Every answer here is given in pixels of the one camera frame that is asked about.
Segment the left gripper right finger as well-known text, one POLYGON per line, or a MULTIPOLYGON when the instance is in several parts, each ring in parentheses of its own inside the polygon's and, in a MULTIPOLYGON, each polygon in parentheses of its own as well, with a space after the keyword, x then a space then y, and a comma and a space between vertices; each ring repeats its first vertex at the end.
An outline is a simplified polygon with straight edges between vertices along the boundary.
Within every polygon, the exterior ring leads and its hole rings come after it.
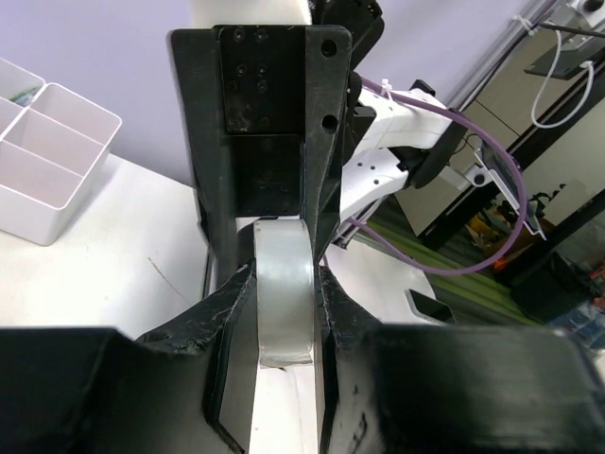
POLYGON ((600 453, 585 349, 526 326, 382 323, 316 270, 322 453, 600 453))

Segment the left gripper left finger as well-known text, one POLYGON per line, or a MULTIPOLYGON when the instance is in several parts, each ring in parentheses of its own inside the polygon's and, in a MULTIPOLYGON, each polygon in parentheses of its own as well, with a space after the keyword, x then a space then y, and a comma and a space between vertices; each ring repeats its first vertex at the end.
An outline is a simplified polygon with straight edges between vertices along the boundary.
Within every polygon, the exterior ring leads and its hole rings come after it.
POLYGON ((256 268, 131 339, 110 327, 1 332, 5 453, 243 453, 250 445, 256 268))

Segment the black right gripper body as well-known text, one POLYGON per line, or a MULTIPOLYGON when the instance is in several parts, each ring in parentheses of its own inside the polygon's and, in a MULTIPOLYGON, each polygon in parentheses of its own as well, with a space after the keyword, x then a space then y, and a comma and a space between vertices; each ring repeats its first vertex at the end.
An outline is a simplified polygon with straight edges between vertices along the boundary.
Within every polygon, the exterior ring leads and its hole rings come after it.
POLYGON ((352 37, 343 26, 170 32, 203 226, 301 216, 339 224, 352 37))

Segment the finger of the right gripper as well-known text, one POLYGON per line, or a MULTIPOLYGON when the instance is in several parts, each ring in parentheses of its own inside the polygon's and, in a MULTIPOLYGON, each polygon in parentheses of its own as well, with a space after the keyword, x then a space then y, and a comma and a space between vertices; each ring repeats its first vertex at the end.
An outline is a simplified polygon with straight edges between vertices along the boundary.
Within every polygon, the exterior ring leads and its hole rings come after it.
POLYGON ((237 270, 237 229, 231 183, 199 184, 197 187, 200 226, 214 257, 216 288, 237 270))
POLYGON ((306 144, 302 152, 302 219, 318 263, 340 224, 342 147, 336 142, 319 150, 306 144))

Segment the clear tape roll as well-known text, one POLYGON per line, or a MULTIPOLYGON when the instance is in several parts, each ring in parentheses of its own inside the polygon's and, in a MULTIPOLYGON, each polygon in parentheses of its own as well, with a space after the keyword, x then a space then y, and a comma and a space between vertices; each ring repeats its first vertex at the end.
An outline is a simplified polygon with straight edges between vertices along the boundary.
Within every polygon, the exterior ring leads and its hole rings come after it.
POLYGON ((253 224, 260 364, 283 368, 312 361, 314 263, 301 219, 253 224))

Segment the green pen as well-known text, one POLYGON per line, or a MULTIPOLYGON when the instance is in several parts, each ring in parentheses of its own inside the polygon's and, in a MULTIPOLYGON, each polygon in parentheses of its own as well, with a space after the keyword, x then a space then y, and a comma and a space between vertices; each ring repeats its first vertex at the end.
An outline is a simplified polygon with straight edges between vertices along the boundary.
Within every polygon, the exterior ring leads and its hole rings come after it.
POLYGON ((21 107, 26 107, 33 101, 33 99, 35 98, 35 96, 38 94, 38 92, 40 90, 41 90, 40 87, 31 87, 27 90, 24 90, 21 93, 14 95, 9 100, 11 102, 13 102, 14 104, 17 104, 21 107))

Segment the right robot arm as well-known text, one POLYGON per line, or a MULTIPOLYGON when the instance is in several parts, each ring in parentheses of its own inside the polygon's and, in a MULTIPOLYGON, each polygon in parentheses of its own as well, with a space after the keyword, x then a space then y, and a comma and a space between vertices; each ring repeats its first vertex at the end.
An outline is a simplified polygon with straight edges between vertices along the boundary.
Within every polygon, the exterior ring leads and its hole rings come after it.
POLYGON ((253 255, 240 218, 305 221, 315 257, 350 217, 433 180, 460 129, 416 81, 411 103, 357 66, 385 23, 374 1, 197 1, 169 32, 200 226, 222 284, 253 255))

